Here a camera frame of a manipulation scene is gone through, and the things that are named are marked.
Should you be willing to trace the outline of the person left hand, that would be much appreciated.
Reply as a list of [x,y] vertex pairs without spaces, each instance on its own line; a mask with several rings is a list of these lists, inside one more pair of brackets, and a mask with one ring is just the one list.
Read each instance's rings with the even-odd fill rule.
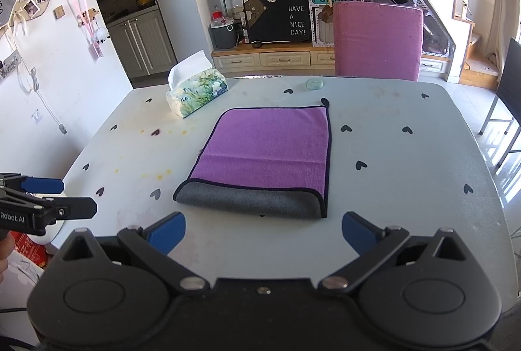
[[4,273],[8,268],[8,257],[15,249],[13,237],[7,233],[5,238],[0,241],[0,282],[4,279]]

